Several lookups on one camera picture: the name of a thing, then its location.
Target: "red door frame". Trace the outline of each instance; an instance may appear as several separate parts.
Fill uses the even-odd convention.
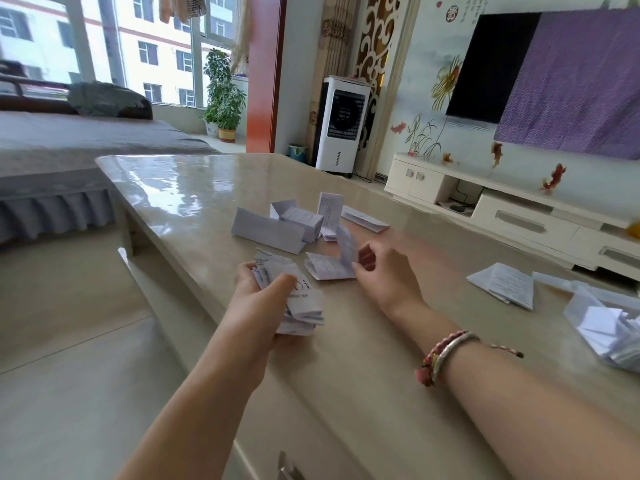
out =
[[[246,151],[273,153],[287,0],[251,0]]]

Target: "bed skirt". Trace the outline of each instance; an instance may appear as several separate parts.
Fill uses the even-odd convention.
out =
[[[0,200],[0,244],[114,221],[107,189]]]

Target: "red braided bracelet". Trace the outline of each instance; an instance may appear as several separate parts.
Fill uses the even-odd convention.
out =
[[[418,382],[420,382],[420,384],[423,384],[426,387],[433,386],[434,385],[434,382],[433,382],[433,367],[434,367],[438,357],[440,356],[440,354],[442,354],[442,351],[446,348],[446,346],[448,346],[450,343],[452,343],[455,339],[457,339],[459,337],[462,337],[462,335],[464,335],[466,333],[469,333],[469,331],[468,330],[458,330],[456,332],[453,332],[449,336],[445,337],[441,341],[439,341],[436,344],[436,346],[431,349],[431,352],[429,352],[424,357],[424,359],[422,359],[422,367],[420,369],[416,369],[415,370],[415,379]],[[523,358],[524,357],[524,354],[522,352],[518,352],[517,350],[510,349],[508,347],[498,346],[498,345],[491,345],[491,347],[494,348],[494,349],[500,349],[500,350],[507,351],[509,353],[512,353],[512,354],[516,355],[516,357],[519,357],[519,358]]]

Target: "right hand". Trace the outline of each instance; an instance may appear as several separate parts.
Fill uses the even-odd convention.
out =
[[[364,291],[391,320],[400,320],[409,308],[425,306],[409,259],[395,249],[369,241],[359,250],[353,270]]]

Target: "air cooler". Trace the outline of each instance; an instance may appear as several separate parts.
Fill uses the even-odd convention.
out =
[[[313,165],[318,170],[353,174],[371,86],[330,75],[324,79],[316,124]]]

